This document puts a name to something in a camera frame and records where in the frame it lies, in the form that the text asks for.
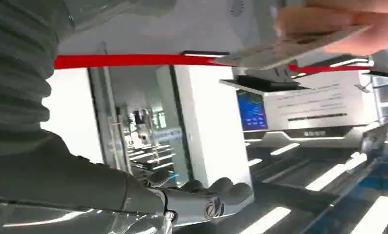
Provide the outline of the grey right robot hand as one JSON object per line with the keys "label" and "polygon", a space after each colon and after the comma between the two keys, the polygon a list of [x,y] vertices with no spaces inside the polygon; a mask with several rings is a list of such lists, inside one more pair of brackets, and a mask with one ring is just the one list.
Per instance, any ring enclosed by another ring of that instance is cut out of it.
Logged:
{"label": "grey right robot hand", "polygon": [[0,234],[169,234],[252,200],[226,177],[158,188],[72,155],[54,133],[0,132]]}

